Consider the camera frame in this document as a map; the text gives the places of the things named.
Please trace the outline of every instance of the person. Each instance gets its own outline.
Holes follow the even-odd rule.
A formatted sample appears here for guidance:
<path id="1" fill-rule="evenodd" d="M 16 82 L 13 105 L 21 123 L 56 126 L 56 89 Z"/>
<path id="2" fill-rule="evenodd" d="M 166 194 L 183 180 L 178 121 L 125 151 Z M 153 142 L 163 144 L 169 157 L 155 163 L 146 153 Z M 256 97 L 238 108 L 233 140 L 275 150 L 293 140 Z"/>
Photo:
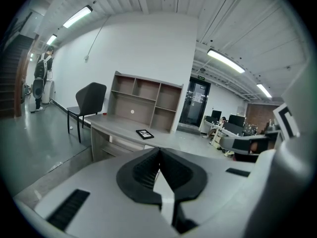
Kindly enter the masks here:
<path id="1" fill-rule="evenodd" d="M 47 51 L 40 55 L 38 62 L 34 71 L 34 78 L 43 79 L 43 90 L 46 84 L 46 80 L 48 78 L 48 71 L 52 70 L 53 58 L 51 55 L 54 53 L 54 47 L 49 46 Z M 41 111 L 43 108 L 41 107 L 41 97 L 35 99 L 36 103 L 36 111 Z"/>
<path id="2" fill-rule="evenodd" d="M 223 123 L 227 121 L 226 117 L 222 117 L 219 121 L 219 125 L 222 126 Z M 203 136 L 203 138 L 209 138 L 211 136 L 211 134 L 215 133 L 217 129 L 213 128 L 211 129 L 206 136 Z"/>

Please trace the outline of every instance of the chair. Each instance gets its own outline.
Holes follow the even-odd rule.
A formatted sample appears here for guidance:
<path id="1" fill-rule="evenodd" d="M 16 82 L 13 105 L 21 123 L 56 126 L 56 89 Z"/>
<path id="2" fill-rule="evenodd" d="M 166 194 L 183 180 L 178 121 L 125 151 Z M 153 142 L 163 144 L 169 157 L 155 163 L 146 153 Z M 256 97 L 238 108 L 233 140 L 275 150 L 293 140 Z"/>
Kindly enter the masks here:
<path id="1" fill-rule="evenodd" d="M 84 116 L 97 114 L 103 108 L 107 87 L 98 83 L 90 83 L 88 86 L 79 90 L 76 93 L 76 100 L 78 107 L 67 108 L 67 129 L 69 133 L 69 113 L 77 116 L 77 131 L 78 139 L 80 140 L 79 131 L 79 117 L 83 116 L 83 127 L 84 127 Z"/>

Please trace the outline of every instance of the fluorescent light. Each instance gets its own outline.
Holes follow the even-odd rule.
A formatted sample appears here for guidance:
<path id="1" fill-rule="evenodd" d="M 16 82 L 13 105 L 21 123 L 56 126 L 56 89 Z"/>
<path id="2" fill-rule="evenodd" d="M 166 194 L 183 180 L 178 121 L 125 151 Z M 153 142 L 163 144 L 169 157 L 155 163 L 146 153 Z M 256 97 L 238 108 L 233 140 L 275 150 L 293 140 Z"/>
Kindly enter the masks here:
<path id="1" fill-rule="evenodd" d="M 57 38 L 57 35 L 53 34 L 50 39 L 48 40 L 48 42 L 46 42 L 47 45 L 50 45 L 55 39 Z"/>
<path id="2" fill-rule="evenodd" d="M 272 96 L 268 93 L 268 91 L 264 88 L 262 84 L 257 84 L 257 87 L 259 87 L 267 97 L 272 98 Z"/>
<path id="3" fill-rule="evenodd" d="M 225 56 L 213 51 L 209 50 L 207 53 L 208 56 L 218 59 L 221 62 L 224 62 L 226 65 L 230 66 L 231 68 L 235 69 L 239 73 L 243 73 L 244 69 L 237 65 L 235 62 L 231 61 L 230 59 L 226 58 Z"/>
<path id="4" fill-rule="evenodd" d="M 90 12 L 92 12 L 93 9 L 87 5 L 86 7 L 82 8 L 79 12 L 77 12 L 75 15 L 73 15 L 69 20 L 67 20 L 63 26 L 68 28 L 72 24 L 74 24 L 77 20 L 81 19 L 82 17 L 86 16 Z"/>

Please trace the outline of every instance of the white corrugated ceiling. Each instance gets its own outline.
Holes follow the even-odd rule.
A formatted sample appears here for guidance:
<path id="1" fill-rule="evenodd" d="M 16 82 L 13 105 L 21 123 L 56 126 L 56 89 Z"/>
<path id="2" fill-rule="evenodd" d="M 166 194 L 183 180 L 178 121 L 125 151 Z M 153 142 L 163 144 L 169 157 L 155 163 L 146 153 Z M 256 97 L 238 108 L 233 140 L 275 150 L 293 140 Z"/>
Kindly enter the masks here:
<path id="1" fill-rule="evenodd" d="M 256 87 L 262 83 L 281 101 L 307 60 L 305 42 L 283 10 L 283 0 L 53 0 L 40 26 L 40 40 L 58 31 L 56 44 L 85 25 L 119 13 L 166 11 L 197 17 L 197 48 L 193 73 L 198 73 L 249 101 L 269 101 Z M 71 28 L 61 28 L 89 4 L 93 12 Z M 207 55 L 220 51 L 246 69 L 243 74 Z"/>

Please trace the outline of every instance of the black door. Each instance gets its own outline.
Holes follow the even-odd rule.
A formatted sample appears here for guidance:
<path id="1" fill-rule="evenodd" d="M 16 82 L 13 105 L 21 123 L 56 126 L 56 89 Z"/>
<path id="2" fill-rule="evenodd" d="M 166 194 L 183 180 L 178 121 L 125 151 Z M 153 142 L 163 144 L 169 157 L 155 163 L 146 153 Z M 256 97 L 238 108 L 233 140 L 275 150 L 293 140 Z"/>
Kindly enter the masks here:
<path id="1" fill-rule="evenodd" d="M 179 122 L 200 126 L 202 121 L 210 84 L 199 79 L 190 78 L 185 103 Z"/>

